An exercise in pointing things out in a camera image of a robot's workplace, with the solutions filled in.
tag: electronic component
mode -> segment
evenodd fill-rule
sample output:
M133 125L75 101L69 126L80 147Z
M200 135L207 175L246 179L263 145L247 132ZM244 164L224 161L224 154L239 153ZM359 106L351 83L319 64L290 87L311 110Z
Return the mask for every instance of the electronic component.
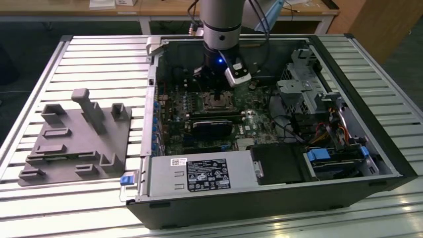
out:
M250 150L263 170L259 185L311 181L300 144L255 145Z
M230 136L232 132L232 122L202 121L192 124L191 133L196 139L211 139Z
M239 150L246 150L248 146L255 144L254 138L243 138L236 140L236 146Z

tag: cable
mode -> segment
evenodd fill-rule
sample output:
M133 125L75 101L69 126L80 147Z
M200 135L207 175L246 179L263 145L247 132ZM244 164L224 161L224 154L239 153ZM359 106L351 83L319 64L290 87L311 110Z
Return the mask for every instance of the cable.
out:
M290 8L286 8L286 7L283 7L283 9L287 9L287 10L294 11L294 12L299 12L299 10L292 10Z
M31 91L3 91L0 93L31 93Z
M194 0L192 4L188 7L188 16L191 18L192 24L195 24L196 26L199 26L199 23L195 20L196 9L194 7L196 7L199 1L200 0Z
M290 5L290 10L291 10L291 21L294 21L294 10L292 10L292 5L288 1L284 1Z
M259 21L260 21L260 25L262 25L262 28L263 28L263 31L264 31L266 41L264 41L264 43L263 43L260 46L263 46L263 45L267 44L264 59L263 59L263 62L260 63L260 65L258 66L258 71L256 71L256 73L258 73L258 72L260 72L260 70L262 70L263 66L266 65L267 61L270 60L270 54L271 54L271 43L270 43L271 32L270 32L270 30L271 30L271 27L270 27L270 22L267 21L267 18L266 18L266 15L264 15L262 6L260 6L260 4L258 3L258 0L254 0L254 2L255 2L255 4L258 5L259 10L260 10L260 13L262 13L262 15L263 15L263 17L264 17L266 26L264 26L262 17L260 17L260 15L259 15L259 12L258 12L258 10L256 10L256 7L255 7L255 5L254 5L254 3L252 3L252 0L248 0L248 2L250 2L250 5L251 5L252 10L254 10L254 12L255 12L255 14L256 14L256 16L258 16L258 19L259 19Z

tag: black cable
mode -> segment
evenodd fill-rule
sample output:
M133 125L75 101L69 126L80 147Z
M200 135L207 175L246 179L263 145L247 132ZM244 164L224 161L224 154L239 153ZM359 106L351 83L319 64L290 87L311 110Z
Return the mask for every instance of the black cable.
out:
M194 15L191 15L191 9L192 9L194 7L196 7L199 1L200 1L200 0L194 0L192 4L191 4L190 7L188 7L188 16L190 16L190 18L191 18L192 24L195 24L196 26L199 26L199 23L198 23L196 20L195 20L196 12L195 12L195 10L194 10Z
M284 1L290 5L290 10L291 10L291 21L294 21L294 10L292 10L292 5L288 3L288 1Z
M266 23L266 27L267 27L267 29L264 29L264 30L266 30L267 35L268 35L268 38L270 38L270 37L271 37L271 27L270 27L270 22L268 22L268 20L267 20L266 15L264 15L264 12L263 12L262 6L260 6L260 5L259 5L259 3L258 3L258 0L254 0L254 2L256 3L256 5L258 5L258 7L259 7L259 10L260 10L260 13L262 13L262 15L263 15L263 17L264 17L264 23Z
M264 64L267 63L267 61L268 61L268 59L270 59L270 54L271 54L270 36L271 36L271 34L270 34L270 23L268 23L267 18L266 18L266 16L264 16L263 9L262 9L262 7L260 7L260 5L259 5L259 3L258 3L258 0L254 0L254 1L255 1L255 4L256 4L258 7L259 7L259 10L260 10L260 13L263 14L264 22L266 22L266 26L264 26L262 17L260 17L260 15L259 15L259 12L258 12L258 10L256 10L256 7L255 7L255 5L254 5L254 3L252 3L252 0L248 0L250 5L251 5L251 8L252 8L252 10L254 10L254 12L255 12L255 14L256 14L256 16L258 16L258 19L259 19L259 22L260 22L260 25L262 25L262 28L263 28L263 31L264 31L264 36L266 36L266 41L264 41L264 43L263 43L260 46L263 46L263 45L267 44L267 50L266 50L264 60L263 60L263 62L260 63L260 65L258 66L258 71L256 71L256 73L258 73L258 72L260 72L260 70L262 70Z
M299 12L299 10L292 10L290 8L286 8L286 7L283 7L283 9L287 9L287 10L294 11L294 12Z

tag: table leg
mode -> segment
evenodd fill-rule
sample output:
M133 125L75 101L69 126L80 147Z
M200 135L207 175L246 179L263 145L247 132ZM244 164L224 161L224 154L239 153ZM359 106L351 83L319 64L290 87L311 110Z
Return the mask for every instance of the table leg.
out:
M324 16L323 17L322 21L319 22L315 34L323 35L328 32L332 20L334 20L334 16Z
M141 34L151 35L150 16L140 16Z
M43 23L43 26L44 26L45 30L51 31L53 29L51 21L41 22L41 23Z

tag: aluminum profile table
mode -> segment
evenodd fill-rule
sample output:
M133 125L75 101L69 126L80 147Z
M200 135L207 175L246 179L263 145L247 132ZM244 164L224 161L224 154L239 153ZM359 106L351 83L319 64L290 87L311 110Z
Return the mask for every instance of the aluminum profile table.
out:
M355 39L319 36L419 176L423 115ZM41 129L45 104L77 108L73 88L88 88L101 107L121 102L133 115L127 171L140 167L147 36L64 37L0 148L0 237L422 237L423 177L348 208L174 230L148 230L124 206L135 188L119 179L20 187L17 175ZM335 90L327 74L328 84Z

